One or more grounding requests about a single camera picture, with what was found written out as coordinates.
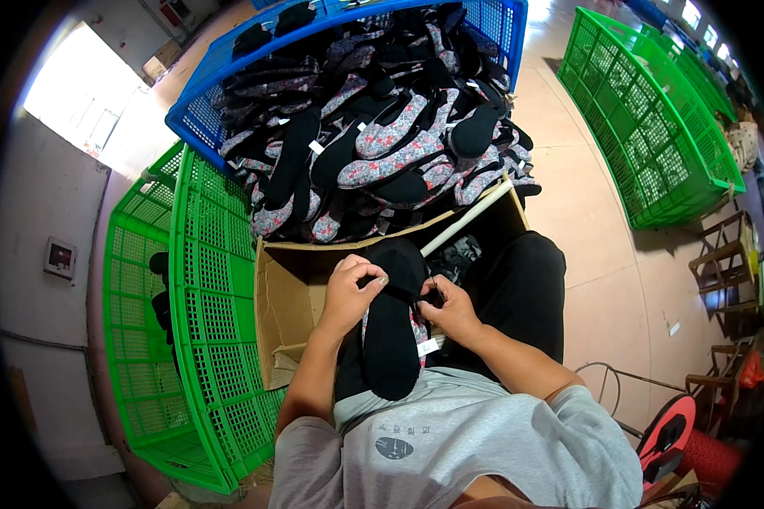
pink floor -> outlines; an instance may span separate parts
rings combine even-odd
[[[564,364],[576,369],[590,361],[605,361],[623,371],[681,386],[686,374],[708,370],[711,345],[729,339],[707,312],[688,270],[688,261],[698,256],[701,243],[684,229],[628,229],[600,149],[547,63],[547,59],[563,57],[576,5],[629,25],[638,23],[627,7],[604,0],[530,0],[513,120],[534,139],[533,176],[543,187],[539,196],[527,199],[526,216],[532,229],[554,240],[566,255]],[[253,13],[249,3],[243,2],[218,15],[153,87],[155,109],[166,112],[208,44]],[[151,162],[142,160],[139,168]],[[98,239],[104,239],[107,214],[129,185],[128,179],[112,179]],[[712,225],[732,212],[730,204],[703,224]],[[94,252],[102,253],[103,246],[98,248]],[[102,266],[101,260],[94,263]],[[101,305],[99,299],[92,302],[94,308]],[[101,320],[101,309],[97,311],[94,321]],[[679,329],[671,335],[677,323]],[[589,368],[581,374],[597,394],[602,372]],[[635,380],[621,383],[616,417],[638,429],[644,429],[674,395]],[[609,380],[604,406],[613,408],[616,392],[616,384]],[[161,492],[157,476],[145,471],[139,469],[140,475],[148,477],[142,481],[152,486],[150,493],[155,497]]]

white rod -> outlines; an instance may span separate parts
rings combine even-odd
[[[477,218],[479,214],[484,212],[487,207],[489,207],[491,204],[495,203],[495,201],[500,198],[501,196],[506,195],[509,193],[509,190],[512,189],[512,179],[507,178],[501,184],[495,188],[489,195],[485,196],[481,201],[479,201],[477,204],[473,205],[471,209],[465,213],[461,219],[454,222],[450,226],[447,227],[444,231],[442,231],[438,237],[430,241],[430,243],[422,248],[422,257],[427,258],[428,255],[438,249],[442,244],[447,242],[447,240],[458,233],[458,231],[464,227],[467,226],[467,224],[472,221],[473,219]]]

printed logo on shirt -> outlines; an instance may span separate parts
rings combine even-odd
[[[376,450],[387,459],[402,459],[413,454],[413,445],[398,438],[383,436],[376,439]]]

